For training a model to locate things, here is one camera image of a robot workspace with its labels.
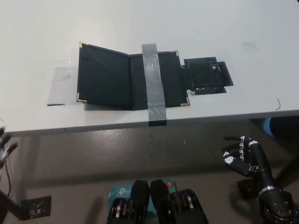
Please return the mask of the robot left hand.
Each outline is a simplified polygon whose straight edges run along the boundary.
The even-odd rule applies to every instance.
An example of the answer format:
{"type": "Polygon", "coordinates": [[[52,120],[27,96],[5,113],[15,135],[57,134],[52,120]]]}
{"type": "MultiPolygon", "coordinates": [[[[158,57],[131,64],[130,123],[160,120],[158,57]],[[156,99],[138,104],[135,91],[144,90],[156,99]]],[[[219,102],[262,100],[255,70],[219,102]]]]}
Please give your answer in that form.
{"type": "Polygon", "coordinates": [[[17,142],[13,142],[8,147],[5,147],[5,145],[11,140],[12,135],[9,133],[5,133],[5,127],[2,126],[0,128],[0,168],[2,169],[7,158],[10,156],[10,154],[18,147],[17,142]]]}

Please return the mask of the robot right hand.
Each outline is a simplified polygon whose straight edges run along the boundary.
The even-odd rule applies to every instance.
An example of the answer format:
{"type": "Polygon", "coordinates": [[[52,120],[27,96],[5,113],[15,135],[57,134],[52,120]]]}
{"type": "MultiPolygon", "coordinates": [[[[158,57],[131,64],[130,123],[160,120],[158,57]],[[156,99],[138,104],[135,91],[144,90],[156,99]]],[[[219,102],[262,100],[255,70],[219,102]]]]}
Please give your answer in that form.
{"type": "Polygon", "coordinates": [[[236,141],[221,149],[225,165],[248,177],[250,186],[256,193],[281,189],[280,184],[273,178],[269,161],[258,141],[245,135],[225,136],[224,139],[236,141]]]}

